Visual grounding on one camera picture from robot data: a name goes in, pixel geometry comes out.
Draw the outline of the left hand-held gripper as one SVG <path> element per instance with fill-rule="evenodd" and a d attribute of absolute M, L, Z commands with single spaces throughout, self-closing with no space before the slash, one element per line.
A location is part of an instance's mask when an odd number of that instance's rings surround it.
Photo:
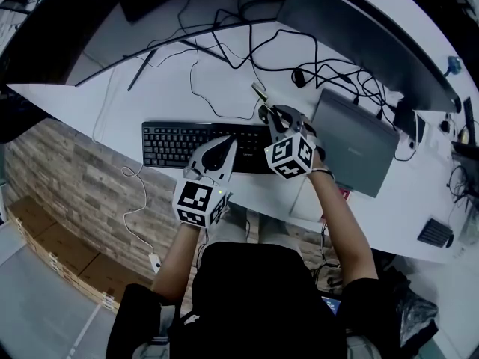
<path fill-rule="evenodd" d="M 228 204 L 225 185 L 233 172 L 238 142 L 235 136 L 221 136 L 202 144 L 192 154 L 177 182 L 173 209 L 182 223 L 211 227 Z"/>

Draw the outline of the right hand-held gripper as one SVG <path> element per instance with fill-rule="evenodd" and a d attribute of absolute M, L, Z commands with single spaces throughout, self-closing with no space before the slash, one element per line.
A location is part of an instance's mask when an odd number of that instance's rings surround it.
<path fill-rule="evenodd" d="M 323 145 L 311 122 L 288 105 L 268 108 L 266 117 L 272 139 L 264 148 L 269 168 L 285 180 L 312 172 L 314 149 Z"/>

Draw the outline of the person's right hand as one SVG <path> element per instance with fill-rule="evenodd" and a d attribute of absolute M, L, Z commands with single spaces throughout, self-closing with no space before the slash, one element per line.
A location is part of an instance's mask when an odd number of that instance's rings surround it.
<path fill-rule="evenodd" d="M 313 162 L 312 162 L 312 170 L 318 170 L 325 168 L 326 165 L 324 163 L 324 158 L 325 158 L 325 151 L 322 147 L 316 146 L 314 149 L 314 157 L 313 157 Z"/>

